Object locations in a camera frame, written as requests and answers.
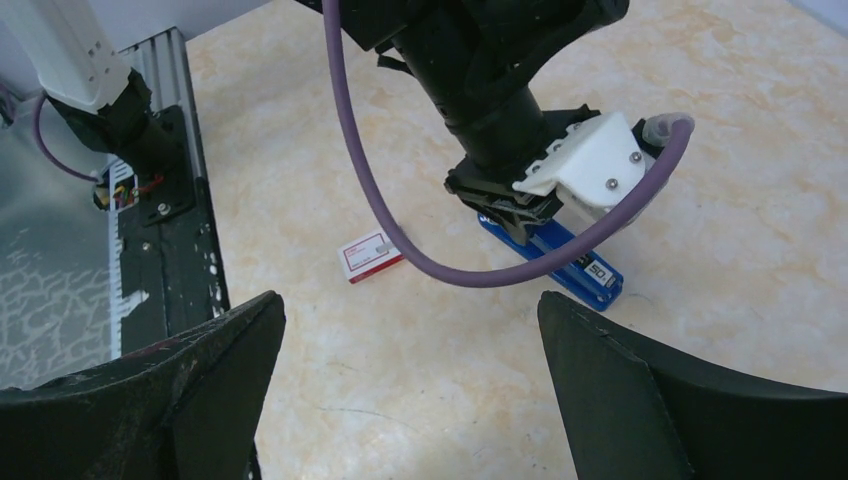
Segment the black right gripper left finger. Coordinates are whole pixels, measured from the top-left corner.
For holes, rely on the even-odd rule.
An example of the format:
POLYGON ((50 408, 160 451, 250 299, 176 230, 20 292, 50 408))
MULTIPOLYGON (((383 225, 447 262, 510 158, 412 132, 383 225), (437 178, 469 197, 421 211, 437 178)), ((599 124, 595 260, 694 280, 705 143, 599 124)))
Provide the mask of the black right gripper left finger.
POLYGON ((257 479, 255 434, 282 345, 265 292, 115 360, 1 393, 5 479, 257 479))

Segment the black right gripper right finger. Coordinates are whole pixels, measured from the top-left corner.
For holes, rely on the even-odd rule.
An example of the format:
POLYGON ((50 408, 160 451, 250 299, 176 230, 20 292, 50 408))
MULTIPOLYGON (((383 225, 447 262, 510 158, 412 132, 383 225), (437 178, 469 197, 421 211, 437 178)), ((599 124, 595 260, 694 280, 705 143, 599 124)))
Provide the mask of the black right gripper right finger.
POLYGON ((847 397, 716 365, 566 296, 537 307, 581 479, 843 479, 847 397))

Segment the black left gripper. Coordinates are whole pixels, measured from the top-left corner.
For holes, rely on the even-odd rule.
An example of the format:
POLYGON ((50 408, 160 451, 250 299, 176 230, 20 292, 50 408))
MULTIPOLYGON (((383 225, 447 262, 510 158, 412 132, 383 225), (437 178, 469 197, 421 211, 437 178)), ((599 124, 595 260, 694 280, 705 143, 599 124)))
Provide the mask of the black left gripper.
POLYGON ((553 141, 567 135, 569 126, 599 114, 586 105, 572 110, 537 110, 527 127, 509 118, 504 127, 471 134, 466 156, 449 170, 445 188, 524 245, 536 227, 554 218, 563 202, 555 193, 522 193, 512 185, 527 177, 527 169, 543 159, 553 141))

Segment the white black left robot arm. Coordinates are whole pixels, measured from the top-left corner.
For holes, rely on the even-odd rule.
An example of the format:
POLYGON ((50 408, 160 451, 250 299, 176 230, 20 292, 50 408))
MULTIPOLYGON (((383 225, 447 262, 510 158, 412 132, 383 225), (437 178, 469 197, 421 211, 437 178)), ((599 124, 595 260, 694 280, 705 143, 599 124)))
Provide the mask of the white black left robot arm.
POLYGON ((380 65, 413 76, 461 144, 446 189, 524 244, 561 202, 513 183, 570 126, 595 116, 587 106, 545 111, 529 83, 559 51, 628 9, 619 0, 342 1, 338 16, 361 49, 397 52, 380 65))

